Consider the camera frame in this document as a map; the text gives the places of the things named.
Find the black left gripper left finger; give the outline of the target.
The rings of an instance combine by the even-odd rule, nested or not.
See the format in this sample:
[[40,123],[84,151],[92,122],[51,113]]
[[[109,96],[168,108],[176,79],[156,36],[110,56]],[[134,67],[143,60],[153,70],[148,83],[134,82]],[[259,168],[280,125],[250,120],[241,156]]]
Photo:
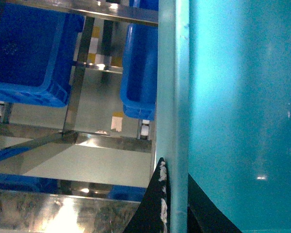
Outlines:
[[124,229],[125,233],[167,233],[167,168],[160,158],[134,216]]

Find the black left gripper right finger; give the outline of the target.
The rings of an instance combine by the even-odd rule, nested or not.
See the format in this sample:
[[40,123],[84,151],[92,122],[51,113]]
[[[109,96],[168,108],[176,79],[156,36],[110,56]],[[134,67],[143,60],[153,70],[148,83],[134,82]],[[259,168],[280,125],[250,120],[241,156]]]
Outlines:
[[215,206],[191,175],[188,175],[187,232],[241,232],[241,230]]

